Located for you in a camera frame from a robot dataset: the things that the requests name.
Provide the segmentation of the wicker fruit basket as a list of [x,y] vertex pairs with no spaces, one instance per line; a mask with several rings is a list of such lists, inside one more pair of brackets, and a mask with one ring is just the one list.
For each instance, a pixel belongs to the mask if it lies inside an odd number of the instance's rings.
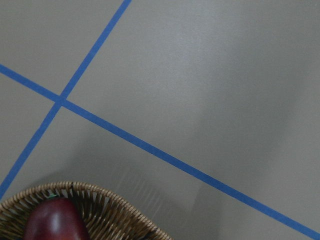
[[27,188],[0,204],[0,237],[20,240],[32,210],[50,197],[66,197],[79,210],[92,240],[170,240],[128,201],[98,185],[59,181]]

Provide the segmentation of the red yellow mango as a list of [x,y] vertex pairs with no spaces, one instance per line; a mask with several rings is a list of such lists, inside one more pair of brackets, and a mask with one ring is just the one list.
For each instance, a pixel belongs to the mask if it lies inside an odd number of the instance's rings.
[[41,202],[30,213],[24,240],[89,240],[89,232],[73,202],[55,197]]

